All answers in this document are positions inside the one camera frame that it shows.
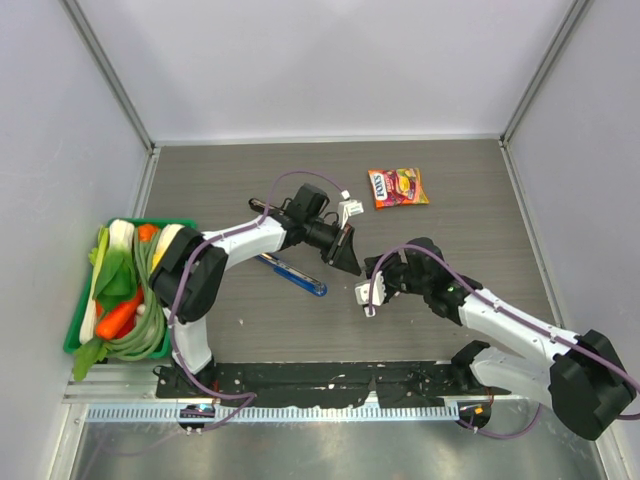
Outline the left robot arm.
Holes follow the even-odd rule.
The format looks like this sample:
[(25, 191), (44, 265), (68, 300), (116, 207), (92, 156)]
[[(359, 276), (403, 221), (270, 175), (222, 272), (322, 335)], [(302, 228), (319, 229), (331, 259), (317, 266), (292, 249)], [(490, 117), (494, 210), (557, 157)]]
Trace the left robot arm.
[(364, 212), (362, 202), (344, 191), (333, 222), (325, 219), (328, 204), (326, 192), (306, 183), (279, 207), (252, 199), (259, 216), (244, 224), (208, 232), (172, 224), (165, 230), (149, 284), (167, 314), (177, 383), (187, 396), (203, 398), (214, 383), (206, 314), (228, 269), (305, 243), (319, 250), (325, 264), (361, 274), (348, 220)]

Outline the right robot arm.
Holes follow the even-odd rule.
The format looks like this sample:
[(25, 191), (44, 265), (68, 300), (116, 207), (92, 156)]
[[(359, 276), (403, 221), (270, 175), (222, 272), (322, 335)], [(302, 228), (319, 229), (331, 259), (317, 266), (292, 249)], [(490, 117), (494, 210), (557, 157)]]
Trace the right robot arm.
[(399, 294), (420, 296), (431, 311), (497, 341), (463, 351), (451, 371), (465, 395), (494, 387), (553, 411), (570, 431), (598, 439), (616, 420), (634, 421), (626, 409), (639, 383), (607, 336), (578, 334), (508, 304), (481, 283), (457, 273), (428, 238), (417, 238), (366, 259), (366, 279), (354, 288), (366, 316)]

